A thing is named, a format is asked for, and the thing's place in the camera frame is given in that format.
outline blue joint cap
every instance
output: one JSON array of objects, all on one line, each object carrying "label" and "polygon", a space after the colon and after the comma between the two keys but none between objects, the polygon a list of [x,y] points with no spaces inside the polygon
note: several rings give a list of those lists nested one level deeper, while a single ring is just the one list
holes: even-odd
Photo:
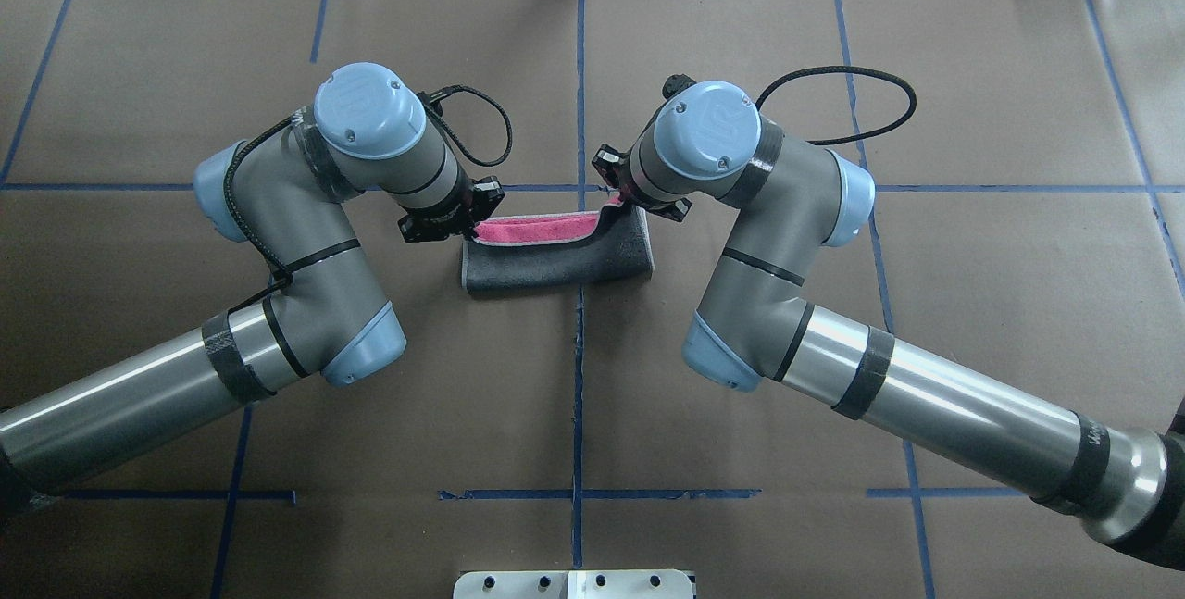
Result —
[{"label": "blue joint cap", "polygon": [[835,217],[835,228],[822,244],[840,247],[852,242],[856,234],[860,232],[860,227],[869,221],[872,204],[877,200],[877,185],[867,171],[851,164],[835,151],[827,152],[839,166],[839,216]]},{"label": "blue joint cap", "polygon": [[744,90],[704,81],[671,97],[654,122],[654,148],[692,180],[718,180],[744,168],[761,139],[761,116]]},{"label": "blue joint cap", "polygon": [[761,383],[761,375],[724,344],[698,311],[683,343],[683,359],[699,375],[731,389],[748,393]]},{"label": "blue joint cap", "polygon": [[395,317],[389,300],[373,319],[358,331],[354,339],[321,370],[325,381],[333,385],[348,385],[389,367],[403,355],[408,338]]},{"label": "blue joint cap", "polygon": [[214,228],[224,238],[235,242],[245,241],[246,236],[230,216],[230,208],[226,208],[223,180],[226,178],[226,168],[230,167],[230,160],[235,157],[235,152],[245,142],[245,140],[238,141],[203,164],[198,164],[197,171],[193,172],[193,195],[198,197],[201,214],[214,223]]},{"label": "blue joint cap", "polygon": [[313,116],[333,147],[359,159],[402,155],[419,142],[428,120],[419,97],[373,62],[329,75],[313,98]]}]

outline white mounting plate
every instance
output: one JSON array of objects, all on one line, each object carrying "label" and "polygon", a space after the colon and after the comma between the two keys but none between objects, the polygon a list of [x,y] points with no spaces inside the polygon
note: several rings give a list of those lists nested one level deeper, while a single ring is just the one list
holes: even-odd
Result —
[{"label": "white mounting plate", "polygon": [[469,572],[456,580],[453,599],[696,599],[692,578],[677,569]]}]

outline metal bracket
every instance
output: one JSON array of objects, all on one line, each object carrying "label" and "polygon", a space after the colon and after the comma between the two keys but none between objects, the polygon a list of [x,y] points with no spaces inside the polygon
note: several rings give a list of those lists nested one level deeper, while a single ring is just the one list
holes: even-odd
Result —
[{"label": "metal bracket", "polygon": [[696,576],[677,569],[469,572],[453,599],[696,599]]}]

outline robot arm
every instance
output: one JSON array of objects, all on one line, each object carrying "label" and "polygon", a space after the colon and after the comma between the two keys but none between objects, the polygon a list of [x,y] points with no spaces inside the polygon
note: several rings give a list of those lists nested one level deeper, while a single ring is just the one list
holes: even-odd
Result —
[{"label": "robot arm", "polygon": [[627,153],[594,166],[626,200],[681,221],[693,191],[739,209],[684,359],[738,390],[800,390],[1074,515],[1096,541],[1185,571],[1185,436],[1113,429],[801,298],[818,249],[872,210],[866,171],[782,130],[739,88],[672,77]]},{"label": "robot arm", "polygon": [[377,64],[339,69],[269,132],[203,163],[194,192],[223,236],[263,246],[284,285],[0,413],[0,520],[312,372],[344,385],[398,358],[406,340],[342,202],[389,192],[415,242],[470,232],[502,197],[497,179],[468,178],[419,98]]}]

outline robotic arm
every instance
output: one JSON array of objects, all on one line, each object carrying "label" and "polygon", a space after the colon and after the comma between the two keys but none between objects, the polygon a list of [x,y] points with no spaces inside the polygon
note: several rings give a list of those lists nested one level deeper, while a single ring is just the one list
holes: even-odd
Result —
[{"label": "robotic arm", "polygon": [[673,76],[626,152],[597,172],[626,200],[681,221],[700,191],[739,209],[683,349],[712,381],[762,377],[1081,518],[1093,540],[1185,571],[1185,436],[1113,429],[801,298],[822,246],[867,219],[872,178],[786,135],[729,83]]},{"label": "robotic arm", "polygon": [[268,257],[275,286],[0,412],[0,521],[312,372],[344,385],[398,358],[399,321],[340,204],[382,189],[416,242],[472,232],[502,198],[497,178],[469,179],[429,117],[393,72],[350,64],[310,107],[203,163],[203,212]]}]

